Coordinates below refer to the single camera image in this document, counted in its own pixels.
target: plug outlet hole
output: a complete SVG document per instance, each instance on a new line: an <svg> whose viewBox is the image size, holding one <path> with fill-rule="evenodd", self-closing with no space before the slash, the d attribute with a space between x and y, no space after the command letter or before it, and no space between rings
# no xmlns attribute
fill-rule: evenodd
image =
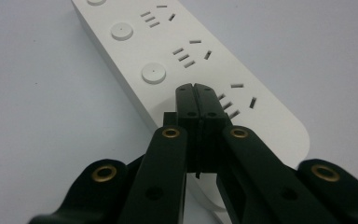
<svg viewBox="0 0 358 224"><path fill-rule="evenodd" d="M231 88L243 88L243 84L231 84Z"/></svg>
<svg viewBox="0 0 358 224"><path fill-rule="evenodd" d="M169 20L169 21L172 21L173 18L175 18L175 16L176 16L175 14L172 14L168 20Z"/></svg>
<svg viewBox="0 0 358 224"><path fill-rule="evenodd" d="M176 54L178 54L178 53L180 53L180 52L182 52L183 51L183 49L177 49L176 51L174 51L172 54L173 55L176 55Z"/></svg>
<svg viewBox="0 0 358 224"><path fill-rule="evenodd" d="M148 12L146 12L146 13L144 13L144 14L141 14L141 17L145 17L145 16L147 16L147 15L149 15L150 14L150 11L148 11Z"/></svg>
<svg viewBox="0 0 358 224"><path fill-rule="evenodd" d="M155 19L156 17L150 17L149 19L146 19L145 22L149 22L152 21L153 19Z"/></svg>
<svg viewBox="0 0 358 224"><path fill-rule="evenodd" d="M155 27L155 26L157 26L157 25L159 25L159 21L158 21L158 22L155 22L155 23L153 23L153 24L151 24L151 25L150 25L150 28L153 28L153 27Z"/></svg>
<svg viewBox="0 0 358 224"><path fill-rule="evenodd" d="M257 100L257 98L252 98L252 101L251 101L251 104L249 105L249 107L251 108L251 109L253 109L253 108L255 108L255 101Z"/></svg>
<svg viewBox="0 0 358 224"><path fill-rule="evenodd" d="M178 60L179 60L179 62L181 62L181 61L183 61L184 59L186 59L188 57L190 57L190 56L187 54L187 55L185 55L183 57L180 57Z"/></svg>
<svg viewBox="0 0 358 224"><path fill-rule="evenodd" d="M211 54L212 54L212 52L211 52L210 50L208 50L208 52L205 54L204 59L205 59L205 60L208 60L209 57L211 57Z"/></svg>
<svg viewBox="0 0 358 224"><path fill-rule="evenodd" d="M185 64L185 68L188 68L189 66L191 66L191 65L193 65L193 64L195 64L195 63L196 63L196 62L191 61L191 62Z"/></svg>
<svg viewBox="0 0 358 224"><path fill-rule="evenodd" d="M226 105L223 105L223 110L226 110L227 108L231 107L232 106L232 103L231 102L228 102Z"/></svg>
<svg viewBox="0 0 358 224"><path fill-rule="evenodd" d="M222 100L223 98L225 98L226 96L225 96L225 94L223 93L223 94L221 94L221 95L219 95L218 97L217 97L217 99L218 100Z"/></svg>
<svg viewBox="0 0 358 224"><path fill-rule="evenodd" d="M200 44L201 40L190 40L190 44Z"/></svg>
<svg viewBox="0 0 358 224"><path fill-rule="evenodd" d="M241 112L239 110L236 110L234 113L230 114L228 117L230 119L234 119L235 117L237 117Z"/></svg>

